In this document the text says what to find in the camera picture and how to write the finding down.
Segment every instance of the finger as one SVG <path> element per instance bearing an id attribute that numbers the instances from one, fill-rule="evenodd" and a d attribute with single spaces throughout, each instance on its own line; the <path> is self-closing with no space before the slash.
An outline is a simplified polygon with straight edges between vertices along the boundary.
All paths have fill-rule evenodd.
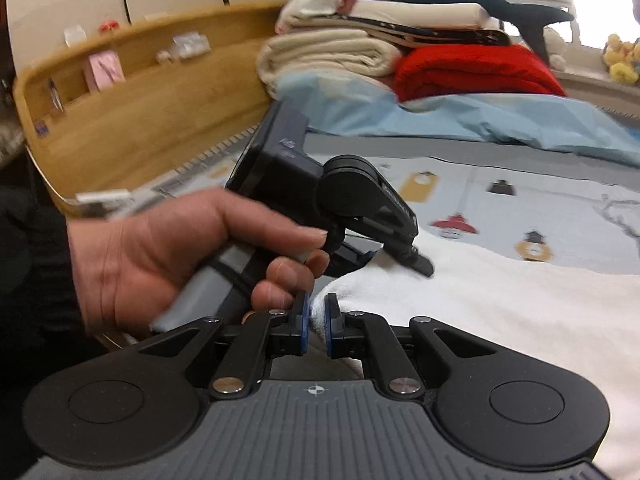
<path id="1" fill-rule="evenodd" d="M 315 278 L 319 278 L 329 266 L 329 255 L 320 249 L 316 249 L 309 254 L 305 265 L 311 270 Z"/>
<path id="2" fill-rule="evenodd" d="M 311 269 L 286 256 L 280 256 L 269 264 L 266 278 L 287 292 L 314 290 L 314 275 Z"/>
<path id="3" fill-rule="evenodd" d="M 272 308 L 287 310 L 293 305 L 293 296 L 274 283 L 262 280 L 254 287 L 251 305 L 254 310 L 271 310 Z"/>
<path id="4" fill-rule="evenodd" d="M 246 320 L 249 319 L 249 316 L 251 314 L 255 314 L 255 310 L 250 310 L 249 312 L 245 313 L 244 316 L 242 316 L 242 324 L 244 324 Z"/>
<path id="5" fill-rule="evenodd" d="M 230 191 L 218 190 L 213 199 L 229 235 L 251 245 L 295 256 L 319 249 L 326 240 L 326 231 L 300 226 L 264 204 Z"/>

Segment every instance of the black sleeve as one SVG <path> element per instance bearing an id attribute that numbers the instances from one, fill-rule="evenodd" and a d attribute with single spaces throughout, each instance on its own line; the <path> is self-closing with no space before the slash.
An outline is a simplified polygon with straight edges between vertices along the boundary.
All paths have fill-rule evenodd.
<path id="1" fill-rule="evenodd" d="M 65 218 L 27 192 L 0 188 L 0 347 L 34 348 L 82 330 Z"/>

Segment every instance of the small box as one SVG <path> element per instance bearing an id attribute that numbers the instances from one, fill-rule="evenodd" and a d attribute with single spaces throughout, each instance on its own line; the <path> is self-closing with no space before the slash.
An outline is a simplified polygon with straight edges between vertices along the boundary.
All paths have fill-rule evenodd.
<path id="1" fill-rule="evenodd" d="M 90 92 L 102 91 L 115 82 L 124 81 L 118 54 L 113 50 L 92 54 L 84 67 L 84 76 Z"/>

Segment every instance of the red blanket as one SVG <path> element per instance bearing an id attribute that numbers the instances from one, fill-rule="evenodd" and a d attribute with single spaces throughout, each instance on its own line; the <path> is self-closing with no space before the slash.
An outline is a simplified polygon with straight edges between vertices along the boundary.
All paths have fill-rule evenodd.
<path id="1" fill-rule="evenodd" d="M 396 69 L 400 101 L 442 94 L 527 93 L 566 96 L 548 66 L 520 45 L 422 46 Z"/>

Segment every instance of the hand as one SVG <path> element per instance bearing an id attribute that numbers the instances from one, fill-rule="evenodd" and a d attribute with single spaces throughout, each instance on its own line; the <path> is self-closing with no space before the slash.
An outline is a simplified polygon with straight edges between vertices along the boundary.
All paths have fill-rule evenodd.
<path id="1" fill-rule="evenodd" d="M 117 221 L 68 223 L 74 284 L 88 332 L 146 332 L 169 308 L 197 264 L 234 238 L 285 256 L 256 285 L 255 310 L 290 308 L 292 293 L 311 292 L 329 256 L 326 232 L 297 225 L 265 205 L 223 189 L 163 202 Z M 310 252 L 306 264 L 286 256 Z"/>

